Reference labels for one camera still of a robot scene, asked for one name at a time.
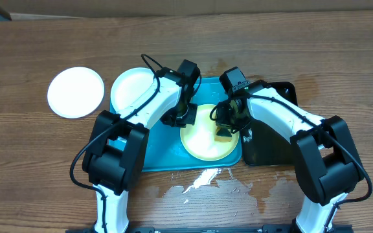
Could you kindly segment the large white plate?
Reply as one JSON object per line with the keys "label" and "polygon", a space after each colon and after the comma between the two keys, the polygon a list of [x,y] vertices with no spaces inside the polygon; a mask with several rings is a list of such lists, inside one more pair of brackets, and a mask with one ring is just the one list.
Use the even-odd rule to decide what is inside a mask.
{"label": "large white plate", "polygon": [[47,90],[51,110],[63,118],[82,118],[97,109],[105,94],[100,75],[87,67],[71,67],[57,74]]}

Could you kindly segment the yellow green sponge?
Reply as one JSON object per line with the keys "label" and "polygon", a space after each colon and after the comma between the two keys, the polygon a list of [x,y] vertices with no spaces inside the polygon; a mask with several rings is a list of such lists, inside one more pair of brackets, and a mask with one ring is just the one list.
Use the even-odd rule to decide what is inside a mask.
{"label": "yellow green sponge", "polygon": [[230,142],[232,140],[232,134],[227,128],[217,127],[214,140],[218,142]]}

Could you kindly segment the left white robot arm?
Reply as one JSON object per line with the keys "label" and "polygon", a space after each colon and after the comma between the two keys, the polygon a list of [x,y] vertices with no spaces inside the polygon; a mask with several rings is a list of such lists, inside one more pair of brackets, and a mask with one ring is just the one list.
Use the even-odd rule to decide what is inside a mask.
{"label": "left white robot arm", "polygon": [[179,128],[194,124],[197,105],[191,99],[200,76],[196,63],[183,60],[176,70],[132,68],[115,80],[113,110],[97,116],[81,152],[82,169],[96,192],[98,217],[92,232],[128,229],[128,192],[142,172],[150,130],[157,122]]}

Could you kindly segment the yellow plate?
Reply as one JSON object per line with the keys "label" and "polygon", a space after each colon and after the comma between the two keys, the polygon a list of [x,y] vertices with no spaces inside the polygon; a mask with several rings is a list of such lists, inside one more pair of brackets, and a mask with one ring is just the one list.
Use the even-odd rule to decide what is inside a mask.
{"label": "yellow plate", "polygon": [[239,133],[219,136],[221,128],[210,119],[214,104],[198,106],[194,125],[180,129],[181,142],[193,157],[203,161],[218,161],[230,155],[238,144]]}

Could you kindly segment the small white stained plate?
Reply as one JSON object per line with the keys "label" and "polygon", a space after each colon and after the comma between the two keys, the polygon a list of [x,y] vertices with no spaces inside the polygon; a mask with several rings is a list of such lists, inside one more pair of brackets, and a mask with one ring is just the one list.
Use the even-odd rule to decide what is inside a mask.
{"label": "small white stained plate", "polygon": [[129,69],[115,80],[111,88],[111,105],[118,113],[143,104],[156,89],[156,81],[150,69]]}

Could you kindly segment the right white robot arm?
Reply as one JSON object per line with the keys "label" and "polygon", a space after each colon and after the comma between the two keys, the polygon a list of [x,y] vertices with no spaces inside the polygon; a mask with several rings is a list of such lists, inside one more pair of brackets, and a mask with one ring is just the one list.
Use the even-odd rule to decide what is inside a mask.
{"label": "right white robot arm", "polygon": [[[286,99],[287,82],[249,82],[238,67],[219,78],[228,98],[210,112],[226,139],[258,120],[288,141],[297,182],[304,193],[301,211],[288,225],[264,225],[264,232],[352,232],[332,223],[340,206],[360,202],[372,193],[346,122],[339,116],[313,115]],[[356,184],[368,181],[363,197],[347,198]]]}

